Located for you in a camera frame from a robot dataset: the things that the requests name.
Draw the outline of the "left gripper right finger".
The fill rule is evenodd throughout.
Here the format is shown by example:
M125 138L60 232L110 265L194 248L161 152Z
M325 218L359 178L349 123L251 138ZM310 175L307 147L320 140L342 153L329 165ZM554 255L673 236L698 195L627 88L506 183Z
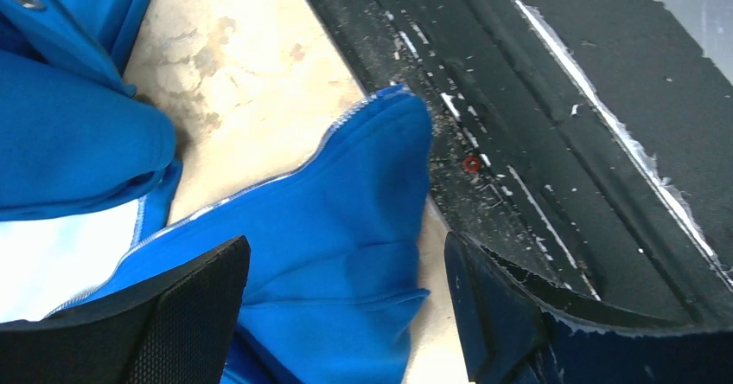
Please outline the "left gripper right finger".
M732 330L587 298L465 234L444 243L449 292L474 383L729 383Z

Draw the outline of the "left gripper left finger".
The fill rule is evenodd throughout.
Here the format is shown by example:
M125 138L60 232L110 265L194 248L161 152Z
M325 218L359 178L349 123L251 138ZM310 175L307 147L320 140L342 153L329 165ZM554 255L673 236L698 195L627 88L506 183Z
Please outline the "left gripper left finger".
M3 383L217 383L249 268L240 236L37 322L1 326Z

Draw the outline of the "blue zip jacket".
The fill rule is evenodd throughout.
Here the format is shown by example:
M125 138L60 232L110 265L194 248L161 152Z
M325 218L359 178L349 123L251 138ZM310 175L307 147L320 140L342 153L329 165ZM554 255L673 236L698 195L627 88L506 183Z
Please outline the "blue zip jacket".
M121 76L150 0L1 0L1 326L103 298L243 236L217 383L399 383L427 297L431 122L406 87L315 153L173 225L172 121Z

